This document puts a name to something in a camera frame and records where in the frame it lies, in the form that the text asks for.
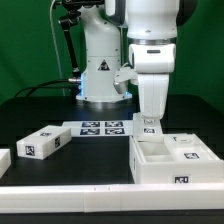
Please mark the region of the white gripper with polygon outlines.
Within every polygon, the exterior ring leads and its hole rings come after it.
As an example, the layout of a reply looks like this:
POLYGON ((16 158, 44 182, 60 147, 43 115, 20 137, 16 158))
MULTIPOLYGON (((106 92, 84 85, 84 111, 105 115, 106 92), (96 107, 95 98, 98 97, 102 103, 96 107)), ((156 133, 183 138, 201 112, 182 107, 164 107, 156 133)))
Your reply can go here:
POLYGON ((146 125, 153 125, 165 112, 168 93, 168 74, 139 74, 138 94, 140 113, 146 125))

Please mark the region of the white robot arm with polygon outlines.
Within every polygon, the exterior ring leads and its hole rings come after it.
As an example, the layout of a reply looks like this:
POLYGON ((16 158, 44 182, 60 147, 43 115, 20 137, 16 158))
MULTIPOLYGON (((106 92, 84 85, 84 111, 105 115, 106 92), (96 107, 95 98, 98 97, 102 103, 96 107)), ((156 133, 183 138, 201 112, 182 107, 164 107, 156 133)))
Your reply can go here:
POLYGON ((174 71, 177 28, 186 23, 197 0, 102 0, 80 8, 86 68, 77 99, 100 107, 131 97, 138 87, 140 117, 159 120, 174 71))

